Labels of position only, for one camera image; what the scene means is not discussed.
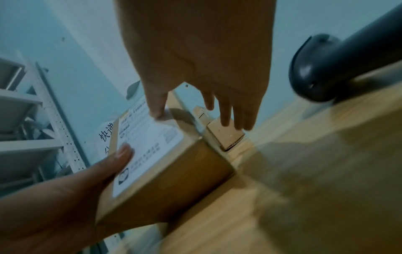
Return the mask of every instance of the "white paper sign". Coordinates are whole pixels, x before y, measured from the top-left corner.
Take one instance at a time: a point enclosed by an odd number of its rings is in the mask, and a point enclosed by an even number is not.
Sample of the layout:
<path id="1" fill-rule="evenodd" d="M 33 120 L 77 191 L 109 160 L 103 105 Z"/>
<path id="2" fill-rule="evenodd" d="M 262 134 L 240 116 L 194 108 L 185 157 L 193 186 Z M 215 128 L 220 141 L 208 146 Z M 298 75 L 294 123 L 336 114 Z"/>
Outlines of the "white paper sign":
<path id="1" fill-rule="evenodd" d="M 133 159 L 114 179 L 113 197 L 164 157 L 184 137 L 166 107 L 166 121 L 155 121 L 149 115 L 145 96 L 119 119 L 117 148 L 127 142 L 135 150 Z"/>

